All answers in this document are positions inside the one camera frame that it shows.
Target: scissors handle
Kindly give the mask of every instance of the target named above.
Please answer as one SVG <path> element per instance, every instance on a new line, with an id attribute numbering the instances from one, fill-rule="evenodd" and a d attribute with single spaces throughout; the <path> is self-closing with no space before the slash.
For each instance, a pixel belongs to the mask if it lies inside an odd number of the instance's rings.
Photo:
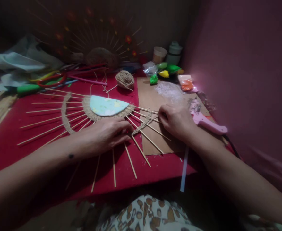
<path id="1" fill-rule="evenodd" d="M 46 82 L 46 81 L 50 81 L 50 80 L 53 80 L 53 79 L 57 79 L 57 78 L 59 78 L 59 77 L 63 77 L 63 78 L 62 78 L 59 82 L 57 82 L 57 83 L 48 84 L 48 85 L 43 84 L 43 83 Z M 59 74 L 59 75 L 50 76 L 50 77 L 45 78 L 45 79 L 43 79 L 43 80 L 39 80 L 39 81 L 37 82 L 37 84 L 38 84 L 38 86 L 43 87 L 43 88 L 55 87 L 55 86 L 57 86 L 57 85 L 60 85 L 60 84 L 64 83 L 64 82 L 66 81 L 66 79 L 67 79 L 67 74 L 66 74 L 66 73 L 62 73 L 62 74 Z"/>

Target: glue gun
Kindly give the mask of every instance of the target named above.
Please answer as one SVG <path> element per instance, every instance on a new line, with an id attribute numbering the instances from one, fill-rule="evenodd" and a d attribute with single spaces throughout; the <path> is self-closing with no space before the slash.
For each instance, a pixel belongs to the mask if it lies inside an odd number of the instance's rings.
<path id="1" fill-rule="evenodd" d="M 189 107 L 190 113 L 193 115 L 193 120 L 196 125 L 201 125 L 204 128 L 210 130 L 211 132 L 222 135 L 227 133 L 227 128 L 225 126 L 219 126 L 209 119 L 207 119 L 201 112 L 201 105 L 198 102 L 197 98 L 195 98 Z"/>

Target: red cloth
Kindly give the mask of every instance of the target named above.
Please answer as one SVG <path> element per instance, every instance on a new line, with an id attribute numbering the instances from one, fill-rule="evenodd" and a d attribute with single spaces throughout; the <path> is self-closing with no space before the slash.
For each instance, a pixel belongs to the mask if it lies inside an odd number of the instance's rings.
<path id="1" fill-rule="evenodd" d="M 107 89 L 111 89 L 113 86 L 116 85 L 114 75 L 108 75 L 107 83 Z M 90 83 L 84 83 L 79 81 L 73 83 L 69 88 L 66 86 L 60 90 L 89 95 L 90 86 Z M 49 91 L 47 93 L 65 95 L 65 93 L 53 91 Z M 134 104 L 136 106 L 139 105 L 138 88 L 136 81 L 134 91 L 124 90 L 122 88 L 117 87 L 109 93 L 110 98 L 129 102 L 130 104 Z M 107 97 L 107 94 L 103 92 L 103 87 L 101 85 L 93 85 L 92 94 Z M 63 97 L 55 97 L 55 100 L 51 100 L 50 98 L 52 97 L 53 96 L 40 94 L 34 94 L 23 97 L 17 100 L 11 111 L 7 114 L 6 118 L 0 124 L 0 170 L 20 160 L 26 155 L 32 153 L 43 144 L 65 131 L 64 127 L 61 126 L 57 130 L 49 132 L 48 134 L 35 139 L 33 142 L 17 146 L 18 143 L 25 141 L 31 137 L 34 137 L 44 131 L 52 129 L 62 123 L 61 120 L 52 120 L 43 123 L 43 125 L 38 124 L 37 126 L 31 126 L 28 128 L 20 129 L 20 127 L 28 124 L 60 116 L 60 110 L 50 111 L 47 113 L 26 113 L 27 111 L 59 108 L 61 106 L 60 103 L 58 105 L 31 104 L 32 102 L 56 102 L 56 100 L 63 101 Z M 68 105 L 68 107 L 73 106 L 80 106 L 80 104 Z M 68 109 L 67 111 L 68 113 L 72 113 L 74 112 L 73 110 L 77 111 L 79 110 L 79 108 Z M 77 121 L 74 121 L 72 123 L 72 126 L 74 124 L 77 124 L 84 118 L 85 116 L 81 117 Z M 140 124 L 134 118 L 131 119 L 134 121 L 135 124 Z M 135 139 L 142 148 L 141 135 L 137 134 L 135 136 Z M 63 169 L 40 194 L 41 200 L 47 200 L 49 202 L 52 201 L 52 203 L 55 203 L 56 201 L 61 202 L 64 200 L 79 199 L 91 195 L 97 195 L 125 188 L 140 186 L 143 184 L 157 182 L 160 180 L 170 179 L 182 175 L 183 162 L 179 158 L 180 156 L 183 160 L 184 155 L 182 153 L 165 154 L 163 156 L 148 156 L 148 161 L 151 164 L 150 168 L 146 163 L 145 159 L 143 158 L 142 154 L 134 144 L 133 140 L 130 141 L 130 144 L 128 145 L 128 150 L 131 156 L 132 163 L 134 165 L 135 172 L 137 174 L 137 179 L 135 179 L 134 177 L 124 145 L 119 145 L 115 148 L 116 188 L 114 188 L 112 153 L 108 152 L 102 154 L 101 156 L 93 193 L 91 193 L 90 191 L 94 179 L 98 157 L 83 161 L 81 163 L 80 168 L 77 171 L 67 191 L 65 191 L 65 187 L 72 173 L 74 172 L 76 165 L 72 165 Z M 202 166 L 200 160 L 195 155 L 189 155 L 189 165 L 187 167 L 187 174 L 196 172 L 196 170 L 192 166 Z"/>

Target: hand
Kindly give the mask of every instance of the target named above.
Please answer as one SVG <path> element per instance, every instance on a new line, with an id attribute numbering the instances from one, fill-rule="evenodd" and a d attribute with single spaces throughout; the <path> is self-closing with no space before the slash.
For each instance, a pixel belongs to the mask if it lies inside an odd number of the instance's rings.
<path id="1" fill-rule="evenodd" d="M 164 104 L 158 115 L 164 128 L 184 143 L 188 143 L 189 138 L 199 132 L 187 108 Z"/>
<path id="2" fill-rule="evenodd" d="M 132 132 L 132 125 L 124 118 L 104 118 L 57 141 L 59 145 L 69 148 L 74 158 L 81 160 L 100 155 L 130 140 L 129 133 Z"/>

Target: orange clay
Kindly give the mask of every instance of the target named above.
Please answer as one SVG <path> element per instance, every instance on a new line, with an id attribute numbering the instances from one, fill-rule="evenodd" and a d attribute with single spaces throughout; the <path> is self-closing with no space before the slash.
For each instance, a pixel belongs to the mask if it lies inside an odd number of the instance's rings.
<path id="1" fill-rule="evenodd" d="M 193 88 L 192 80 L 185 79 L 181 81 L 181 86 L 183 91 L 189 91 Z"/>

